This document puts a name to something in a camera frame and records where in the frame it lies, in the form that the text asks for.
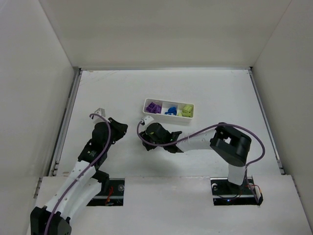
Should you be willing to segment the purple lego brick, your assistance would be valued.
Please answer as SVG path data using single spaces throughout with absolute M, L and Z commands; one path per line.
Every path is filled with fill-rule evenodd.
M 151 102 L 146 108 L 145 111 L 148 113 L 152 114 L 157 114 L 158 113 L 158 105 L 155 104 L 154 102 Z

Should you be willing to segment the blue lego pile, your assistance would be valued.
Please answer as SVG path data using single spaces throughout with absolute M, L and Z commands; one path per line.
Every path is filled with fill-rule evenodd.
M 164 114 L 165 115 L 176 116 L 177 115 L 177 108 L 175 106 L 170 107 Z

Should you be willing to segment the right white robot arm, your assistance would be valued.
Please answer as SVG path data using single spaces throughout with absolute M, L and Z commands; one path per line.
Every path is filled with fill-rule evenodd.
M 146 150 L 162 147 L 170 153 L 184 153 L 191 150 L 213 150 L 228 163 L 228 181 L 242 185 L 245 178 L 245 167 L 250 151 L 251 138 L 225 123 L 214 128 L 214 133 L 203 131 L 182 138 L 181 131 L 169 132 L 160 123 L 145 126 L 137 133 Z

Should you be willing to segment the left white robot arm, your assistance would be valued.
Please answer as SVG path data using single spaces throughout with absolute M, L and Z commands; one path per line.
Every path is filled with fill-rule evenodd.
M 99 121 L 73 170 L 54 196 L 44 206 L 35 207 L 30 214 L 32 235 L 71 234 L 78 213 L 109 186 L 109 175 L 99 168 L 107 159 L 109 148 L 125 136 L 128 125 L 99 114 L 90 117 L 97 117 Z

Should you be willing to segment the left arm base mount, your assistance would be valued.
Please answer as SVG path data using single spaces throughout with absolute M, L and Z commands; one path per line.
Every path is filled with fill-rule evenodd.
M 88 207 L 116 207 L 124 204 L 125 179 L 110 178 L 109 174 L 99 171 L 94 176 L 101 183 L 100 192 L 87 204 Z

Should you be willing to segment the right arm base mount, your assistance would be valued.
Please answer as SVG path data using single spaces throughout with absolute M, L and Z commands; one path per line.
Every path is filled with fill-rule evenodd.
M 245 178 L 240 186 L 227 178 L 211 178 L 210 183 L 214 206 L 260 206 L 263 203 L 262 191 L 252 177 Z

